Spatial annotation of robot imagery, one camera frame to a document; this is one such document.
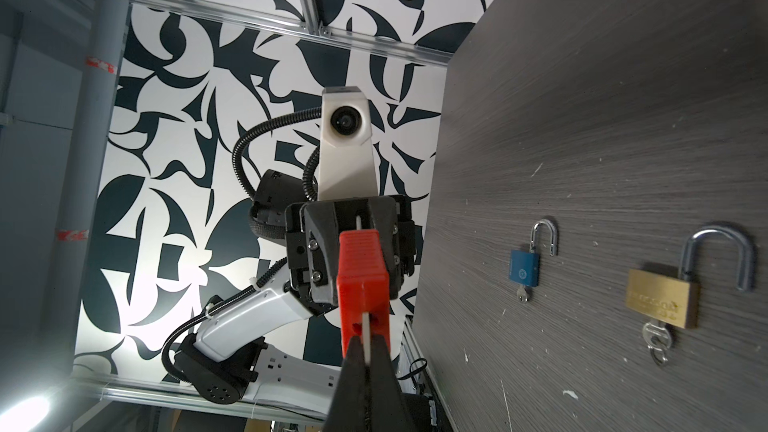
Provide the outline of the red padlock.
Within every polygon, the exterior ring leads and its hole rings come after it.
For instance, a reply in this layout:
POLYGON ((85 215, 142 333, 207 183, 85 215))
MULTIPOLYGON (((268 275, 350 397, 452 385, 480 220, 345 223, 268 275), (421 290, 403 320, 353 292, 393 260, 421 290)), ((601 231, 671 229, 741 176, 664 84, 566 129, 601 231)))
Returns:
POLYGON ((355 228, 340 234, 339 244, 336 287, 342 350, 347 352, 351 340, 358 338, 364 363, 370 365, 373 337, 379 335, 390 345, 389 273, 380 235, 365 229, 362 218, 357 217, 355 228))

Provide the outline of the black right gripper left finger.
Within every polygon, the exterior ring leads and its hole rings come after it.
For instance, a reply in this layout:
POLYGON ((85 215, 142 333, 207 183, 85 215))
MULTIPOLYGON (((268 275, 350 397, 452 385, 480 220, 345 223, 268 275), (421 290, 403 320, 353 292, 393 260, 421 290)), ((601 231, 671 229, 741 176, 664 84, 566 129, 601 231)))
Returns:
POLYGON ((364 347, 359 336, 354 336, 338 378, 331 406, 323 425, 324 432, 367 431, 367 373, 364 347))

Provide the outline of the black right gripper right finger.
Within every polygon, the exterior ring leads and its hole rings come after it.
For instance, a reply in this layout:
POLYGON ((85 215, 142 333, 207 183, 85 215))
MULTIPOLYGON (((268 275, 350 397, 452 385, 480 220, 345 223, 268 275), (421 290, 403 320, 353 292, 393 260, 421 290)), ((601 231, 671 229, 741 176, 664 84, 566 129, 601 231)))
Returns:
POLYGON ((416 431, 383 336, 374 335, 367 364, 367 430, 416 431))

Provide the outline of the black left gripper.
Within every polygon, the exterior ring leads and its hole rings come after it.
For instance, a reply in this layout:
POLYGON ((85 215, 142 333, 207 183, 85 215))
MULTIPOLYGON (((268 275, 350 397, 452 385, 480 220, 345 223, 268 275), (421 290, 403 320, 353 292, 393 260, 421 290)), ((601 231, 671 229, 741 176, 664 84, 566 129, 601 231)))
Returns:
POLYGON ((294 203, 286 209, 286 251, 292 294, 313 315, 338 306, 340 234, 358 227, 379 232, 389 297, 414 273, 415 223, 403 195, 294 203))

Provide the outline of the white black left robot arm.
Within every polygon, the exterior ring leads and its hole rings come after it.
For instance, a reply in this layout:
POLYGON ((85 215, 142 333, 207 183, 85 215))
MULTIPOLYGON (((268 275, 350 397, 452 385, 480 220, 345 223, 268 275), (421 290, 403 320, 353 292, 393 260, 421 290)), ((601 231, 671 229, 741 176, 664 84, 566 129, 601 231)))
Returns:
POLYGON ((161 361, 204 399, 324 416, 337 373, 290 357, 266 340, 293 322, 340 315, 341 343, 389 350, 390 303, 415 268, 412 202, 403 195, 312 201, 312 184, 268 171, 252 193, 253 233, 286 255, 234 296, 213 296, 166 339, 161 361))

